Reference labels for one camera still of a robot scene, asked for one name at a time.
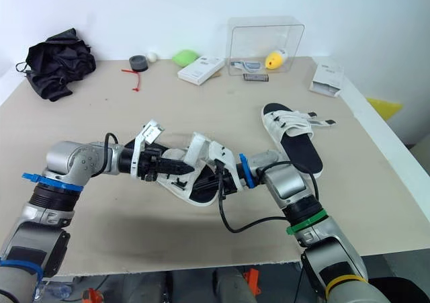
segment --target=yellow ring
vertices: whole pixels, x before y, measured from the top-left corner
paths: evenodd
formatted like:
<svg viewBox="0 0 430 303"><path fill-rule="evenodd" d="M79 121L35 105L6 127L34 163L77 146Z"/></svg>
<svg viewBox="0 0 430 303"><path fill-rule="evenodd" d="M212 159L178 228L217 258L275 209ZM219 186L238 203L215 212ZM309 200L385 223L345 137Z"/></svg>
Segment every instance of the yellow ring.
<svg viewBox="0 0 430 303"><path fill-rule="evenodd" d="M361 276L358 276L358 275L342 275L342 276L336 277L335 279L332 279L331 282L325 288L325 297L329 298L329 293L330 293L331 289L336 284L338 284L339 282L347 281L349 279L354 280L354 281L361 281L361 282L365 282L365 283L368 282L364 278L362 278Z"/></svg>

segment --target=beige tabletop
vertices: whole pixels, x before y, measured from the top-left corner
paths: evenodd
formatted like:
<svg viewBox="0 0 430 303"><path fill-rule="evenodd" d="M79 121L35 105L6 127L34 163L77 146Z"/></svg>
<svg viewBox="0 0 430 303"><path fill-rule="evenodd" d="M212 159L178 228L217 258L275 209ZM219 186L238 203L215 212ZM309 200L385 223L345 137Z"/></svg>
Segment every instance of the beige tabletop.
<svg viewBox="0 0 430 303"><path fill-rule="evenodd" d="M73 95L54 103L24 81L0 107L0 239L32 194L34 184L22 173L40 173L59 140L102 141L113 132L125 144L153 118L165 128L158 141L167 146L187 145L196 131L251 156L275 148L260 111L279 102L337 122L314 129L324 163L320 200L360 255L430 247L427 219L343 100L307 90L312 59L298 58L289 73L272 74L268 83L245 82L223 69L201 87L178 79L179 68L162 60L142 74L140 92L132 91L136 76L123 68L127 61L98 62L94 73L69 84ZM234 227L282 214L264 186L224 203ZM126 174L92 179L75 212L60 275L286 262L301 252L285 222L231 234L217 205L191 206Z"/></svg>

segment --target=blue ring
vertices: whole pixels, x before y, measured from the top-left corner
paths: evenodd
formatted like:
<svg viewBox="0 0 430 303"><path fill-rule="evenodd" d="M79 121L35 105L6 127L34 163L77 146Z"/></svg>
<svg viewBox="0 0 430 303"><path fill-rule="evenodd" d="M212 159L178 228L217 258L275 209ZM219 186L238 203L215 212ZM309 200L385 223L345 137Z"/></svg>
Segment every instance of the blue ring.
<svg viewBox="0 0 430 303"><path fill-rule="evenodd" d="M241 159L241 162L242 162L243 172L245 173L245 178L247 180L249 189L253 189L255 187L255 184L254 184L253 177L251 175L251 170L249 169L247 157L243 153L240 153L239 158Z"/></svg>
<svg viewBox="0 0 430 303"><path fill-rule="evenodd" d="M42 268L39 265L32 263L31 261L16 261L10 259L6 261L0 261L0 266L30 268L38 274L38 284L42 281L43 278Z"/></svg>
<svg viewBox="0 0 430 303"><path fill-rule="evenodd" d="M83 190L83 186L75 185L75 184L68 184L68 183L64 183L61 181L49 179L49 178L43 177L39 174L23 173L22 177L24 179L29 179L31 182L40 182L43 184L51 185L53 187L59 187L61 189L78 191L78 192L81 192Z"/></svg>

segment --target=clear plastic box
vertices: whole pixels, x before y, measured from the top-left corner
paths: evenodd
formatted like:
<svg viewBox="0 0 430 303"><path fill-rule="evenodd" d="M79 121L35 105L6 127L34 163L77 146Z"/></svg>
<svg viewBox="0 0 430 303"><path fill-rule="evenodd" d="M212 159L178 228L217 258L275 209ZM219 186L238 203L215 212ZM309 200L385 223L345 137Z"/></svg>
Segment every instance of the clear plastic box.
<svg viewBox="0 0 430 303"><path fill-rule="evenodd" d="M229 19L227 28L227 67L233 76L290 70L304 31L304 25L291 16L234 17ZM286 50L285 63L273 70L265 68L266 57L278 49ZM260 62L261 68L244 67L244 61Z"/></svg>

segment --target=small white box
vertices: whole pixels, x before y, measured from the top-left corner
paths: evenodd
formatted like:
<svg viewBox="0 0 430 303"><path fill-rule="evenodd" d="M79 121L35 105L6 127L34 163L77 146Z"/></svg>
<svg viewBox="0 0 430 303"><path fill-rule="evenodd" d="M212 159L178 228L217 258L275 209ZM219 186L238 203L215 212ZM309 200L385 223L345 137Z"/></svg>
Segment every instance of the small white box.
<svg viewBox="0 0 430 303"><path fill-rule="evenodd" d="M224 66L223 58L214 56L201 56L184 69L178 71L177 76L195 85L201 85L210 78L216 71Z"/></svg>
<svg viewBox="0 0 430 303"><path fill-rule="evenodd" d="M314 79L309 90L330 97L337 97L341 93L343 82L343 68L333 64L320 63L316 68Z"/></svg>

